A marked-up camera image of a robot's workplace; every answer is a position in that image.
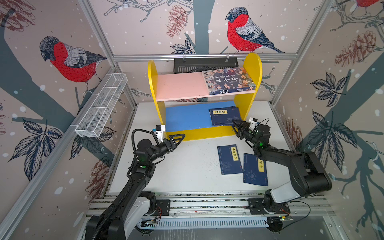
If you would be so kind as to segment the colourful portrait cover book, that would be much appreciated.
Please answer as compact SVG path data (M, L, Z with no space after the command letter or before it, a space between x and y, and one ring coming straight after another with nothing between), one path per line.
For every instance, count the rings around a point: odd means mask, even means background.
M209 95L253 91L256 85L245 68L229 68L202 72Z

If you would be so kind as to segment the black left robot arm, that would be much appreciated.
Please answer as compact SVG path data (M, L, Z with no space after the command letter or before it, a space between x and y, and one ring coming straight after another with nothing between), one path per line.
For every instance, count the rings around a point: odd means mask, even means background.
M86 240L126 240L141 218L156 209L155 194L144 189L154 176L156 165L180 145L185 134L170 135L159 142L153 131L143 130L154 140L136 143L137 132L135 129L131 135L134 157L127 172L128 182L100 216L92 216L88 221Z

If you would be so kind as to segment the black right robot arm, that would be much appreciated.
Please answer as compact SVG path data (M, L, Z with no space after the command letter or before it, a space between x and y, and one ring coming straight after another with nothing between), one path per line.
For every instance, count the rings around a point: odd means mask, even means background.
M270 127L233 120L236 136L245 140L258 160L272 162L288 168L290 181L264 194L263 207L268 212L276 212L278 207L289 201L332 189L332 181L319 158L313 152L292 152L270 145Z

